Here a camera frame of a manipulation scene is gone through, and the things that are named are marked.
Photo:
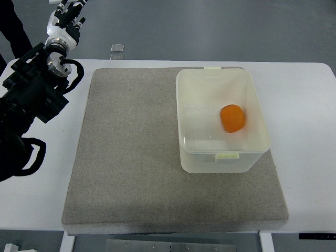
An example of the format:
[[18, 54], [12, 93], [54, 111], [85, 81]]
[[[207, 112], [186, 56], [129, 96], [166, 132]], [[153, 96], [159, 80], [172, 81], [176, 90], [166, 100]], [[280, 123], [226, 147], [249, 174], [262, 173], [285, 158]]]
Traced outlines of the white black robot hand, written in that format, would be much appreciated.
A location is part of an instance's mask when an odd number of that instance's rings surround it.
[[57, 1], [56, 10], [50, 15], [47, 25], [46, 47], [55, 47], [69, 53], [78, 46], [80, 29], [85, 18], [78, 19], [87, 1]]

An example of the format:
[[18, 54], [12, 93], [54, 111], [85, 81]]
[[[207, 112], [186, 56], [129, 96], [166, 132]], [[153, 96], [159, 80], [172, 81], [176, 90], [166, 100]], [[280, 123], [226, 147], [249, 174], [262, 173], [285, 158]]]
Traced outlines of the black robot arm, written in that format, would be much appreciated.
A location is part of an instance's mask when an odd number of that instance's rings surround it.
[[64, 46], [53, 39], [19, 58], [4, 80], [1, 97], [1, 181], [29, 176], [41, 167], [46, 143], [24, 138], [35, 118], [47, 123], [68, 104], [65, 94], [84, 77], [84, 68], [68, 59]]

